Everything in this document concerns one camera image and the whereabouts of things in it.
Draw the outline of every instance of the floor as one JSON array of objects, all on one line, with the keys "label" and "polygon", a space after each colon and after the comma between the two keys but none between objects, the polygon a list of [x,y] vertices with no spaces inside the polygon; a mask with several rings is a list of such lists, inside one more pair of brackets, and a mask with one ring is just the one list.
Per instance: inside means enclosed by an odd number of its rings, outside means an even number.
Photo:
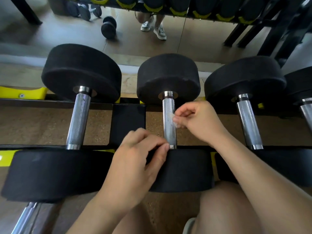
[{"label": "floor", "polygon": [[[43,21],[40,27],[30,26],[21,19],[0,30],[0,55],[32,56],[45,58],[51,48],[62,43],[88,45],[111,56],[118,64],[140,65],[148,57],[162,53],[180,53],[197,61],[200,70],[216,69],[221,64],[256,55],[269,29],[264,28],[246,47],[238,49],[222,46],[234,29],[229,23],[192,20],[166,16],[163,25],[167,41],[160,41],[150,31],[139,30],[134,12],[102,8],[103,15],[111,15],[117,21],[115,41],[107,41],[100,32],[101,19],[94,15],[90,22],[79,18],[56,16],[49,7],[36,10]],[[312,65],[311,35],[306,35],[287,61],[285,73]],[[40,80],[41,69],[12,65],[0,65],[2,82],[13,75],[18,86],[41,87],[41,81],[30,80],[33,75]],[[55,144],[66,142],[72,110],[32,109],[0,107],[0,144]],[[225,127],[241,142],[244,137],[237,115],[219,115]],[[264,145],[312,146],[312,136],[301,118],[280,119],[256,117]],[[91,110],[84,144],[103,145],[109,140],[111,111]],[[162,114],[147,113],[146,128],[162,136]],[[179,145],[203,145],[187,130],[178,130]],[[8,168],[0,168],[0,188]],[[72,197],[58,206],[43,205],[40,209],[36,233],[65,233],[94,194]],[[161,194],[149,193],[144,204],[150,214],[157,234],[180,234],[185,222],[194,217],[199,209],[199,193]],[[0,230],[10,233],[25,207],[24,203],[8,202],[0,197]]]}]

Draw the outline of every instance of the person's right arm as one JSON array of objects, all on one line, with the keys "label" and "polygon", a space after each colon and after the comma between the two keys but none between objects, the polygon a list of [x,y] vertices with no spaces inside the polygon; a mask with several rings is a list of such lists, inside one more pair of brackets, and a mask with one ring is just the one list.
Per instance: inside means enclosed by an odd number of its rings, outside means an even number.
[{"label": "person's right arm", "polygon": [[269,233],[312,233],[312,197],[234,138],[209,102],[186,103],[175,115],[178,127],[220,153]]}]

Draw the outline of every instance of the person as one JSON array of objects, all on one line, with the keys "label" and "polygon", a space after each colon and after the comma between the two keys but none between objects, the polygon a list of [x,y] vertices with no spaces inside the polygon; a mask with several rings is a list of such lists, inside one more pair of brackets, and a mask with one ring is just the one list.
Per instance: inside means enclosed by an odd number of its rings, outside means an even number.
[{"label": "person", "polygon": [[[220,182],[201,195],[197,218],[183,233],[312,233],[312,197],[260,160],[222,125],[209,102],[190,102],[174,122],[223,157],[240,185]],[[148,151],[158,146],[148,165]],[[169,144],[147,130],[131,131],[114,154],[101,190],[68,234],[153,233],[141,201],[166,160]]]},{"label": "person", "polygon": [[[154,21],[154,15],[151,13],[143,13],[135,11],[135,18],[141,23],[141,31],[148,32],[151,29],[151,24]],[[167,40],[167,36],[162,26],[162,21],[165,15],[156,14],[156,22],[154,27],[154,33],[160,40]]]}]

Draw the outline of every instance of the brown speckled floor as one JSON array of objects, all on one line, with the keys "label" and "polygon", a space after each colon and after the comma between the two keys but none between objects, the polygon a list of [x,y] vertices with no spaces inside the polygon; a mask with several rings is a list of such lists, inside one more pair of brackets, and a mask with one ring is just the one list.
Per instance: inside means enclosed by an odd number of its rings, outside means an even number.
[{"label": "brown speckled floor", "polygon": [[[32,109],[0,107],[0,144],[65,144],[72,110]],[[219,115],[225,127],[241,142],[244,142],[237,115]],[[256,117],[264,145],[307,145],[312,146],[312,137],[301,118],[279,119],[277,117]],[[111,111],[91,110],[85,134],[86,145],[104,145],[109,141]],[[162,113],[147,112],[146,128],[162,136]],[[179,145],[203,145],[187,130],[178,130]],[[2,187],[7,168],[0,168]],[[65,233],[78,217],[94,194],[67,199],[62,205],[43,205],[36,232]],[[161,194],[149,193],[144,204],[150,214],[157,234],[181,234],[185,222],[197,215],[199,193]],[[8,202],[0,198],[0,230],[10,233],[24,203]],[[50,216],[49,225],[43,228],[43,220]]]}]

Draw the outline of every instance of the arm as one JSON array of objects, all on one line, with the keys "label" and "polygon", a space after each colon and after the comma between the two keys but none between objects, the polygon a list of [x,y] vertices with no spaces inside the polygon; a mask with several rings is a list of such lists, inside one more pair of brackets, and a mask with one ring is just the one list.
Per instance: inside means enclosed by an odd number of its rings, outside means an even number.
[{"label": "arm", "polygon": [[[148,152],[156,146],[150,163]],[[102,188],[67,234],[109,234],[145,197],[166,161],[168,142],[142,128],[126,135],[114,154]]]},{"label": "arm", "polygon": [[312,197],[236,140],[208,102],[184,104],[174,122],[220,153],[269,233],[312,232]]}]

